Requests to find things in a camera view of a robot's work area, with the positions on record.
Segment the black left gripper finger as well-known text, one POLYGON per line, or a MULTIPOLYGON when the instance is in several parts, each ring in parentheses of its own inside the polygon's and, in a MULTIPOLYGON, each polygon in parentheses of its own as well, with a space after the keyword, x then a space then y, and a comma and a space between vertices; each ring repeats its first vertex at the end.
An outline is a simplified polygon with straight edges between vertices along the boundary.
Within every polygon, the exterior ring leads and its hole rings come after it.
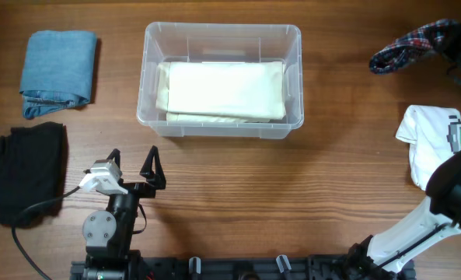
POLYGON ((159 150, 155 145, 150 148, 139 174, 146 179, 146 183, 152 188, 156 190, 166 188, 166 177, 160 162, 159 150))
POLYGON ((118 168, 120 168, 120 150, 114 149, 107 157, 107 160, 113 160, 118 168))

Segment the red navy plaid shirt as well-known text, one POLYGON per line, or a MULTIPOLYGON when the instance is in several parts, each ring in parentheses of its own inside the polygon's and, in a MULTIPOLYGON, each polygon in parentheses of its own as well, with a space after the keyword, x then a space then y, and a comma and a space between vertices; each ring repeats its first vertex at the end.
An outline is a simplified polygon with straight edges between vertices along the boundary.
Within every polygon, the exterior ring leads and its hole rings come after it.
POLYGON ((461 33, 461 23, 440 19, 394 40, 375 53, 369 62, 372 73, 385 75, 405 68, 430 54, 442 54, 446 44, 461 33))

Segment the white printed t-shirt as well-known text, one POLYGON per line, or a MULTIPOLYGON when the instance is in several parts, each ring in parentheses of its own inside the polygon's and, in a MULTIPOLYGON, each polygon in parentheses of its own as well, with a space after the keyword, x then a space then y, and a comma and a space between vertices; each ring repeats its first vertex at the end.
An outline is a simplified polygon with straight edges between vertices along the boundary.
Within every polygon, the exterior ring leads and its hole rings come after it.
POLYGON ((461 151, 461 113, 455 108, 410 105, 396 138, 409 145, 411 179, 425 190, 437 168, 461 151))

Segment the cream cloth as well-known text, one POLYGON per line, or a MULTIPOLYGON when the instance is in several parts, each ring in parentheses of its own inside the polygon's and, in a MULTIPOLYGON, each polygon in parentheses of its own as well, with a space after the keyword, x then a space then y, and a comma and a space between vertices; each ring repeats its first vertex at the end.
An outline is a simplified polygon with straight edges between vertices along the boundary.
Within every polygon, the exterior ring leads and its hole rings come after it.
POLYGON ((167 121, 269 122, 286 115, 280 61, 163 62, 157 71, 155 106, 167 121))

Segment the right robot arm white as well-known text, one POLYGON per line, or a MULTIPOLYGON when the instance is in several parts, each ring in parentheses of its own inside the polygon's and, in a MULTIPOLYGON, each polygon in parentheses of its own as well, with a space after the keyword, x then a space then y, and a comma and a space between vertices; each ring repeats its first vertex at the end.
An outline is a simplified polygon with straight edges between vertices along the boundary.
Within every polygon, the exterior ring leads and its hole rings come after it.
MULTIPOLYGON (((396 39, 374 54, 371 72, 389 74, 429 54, 461 69, 461 23, 440 19, 396 39)), ((396 225, 356 243, 341 263, 346 279, 402 279, 414 257, 461 234, 461 113, 455 108, 410 105, 396 131, 409 145, 410 177, 423 201, 396 225)))

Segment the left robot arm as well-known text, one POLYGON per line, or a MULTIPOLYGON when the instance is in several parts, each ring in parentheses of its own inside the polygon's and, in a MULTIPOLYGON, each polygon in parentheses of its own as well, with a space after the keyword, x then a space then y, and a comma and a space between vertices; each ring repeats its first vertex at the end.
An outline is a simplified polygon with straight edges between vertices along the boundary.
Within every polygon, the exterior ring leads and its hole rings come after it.
POLYGON ((140 200, 154 198, 157 190, 166 188, 156 146, 150 148, 139 175, 145 178, 143 182, 124 182, 118 149, 106 159, 95 161, 86 171, 79 187, 104 194, 109 201, 106 209, 90 214, 83 223, 86 260, 72 263, 71 279, 152 278, 141 253, 131 249, 131 240, 133 235, 142 232, 134 228, 138 214, 146 217, 140 200))

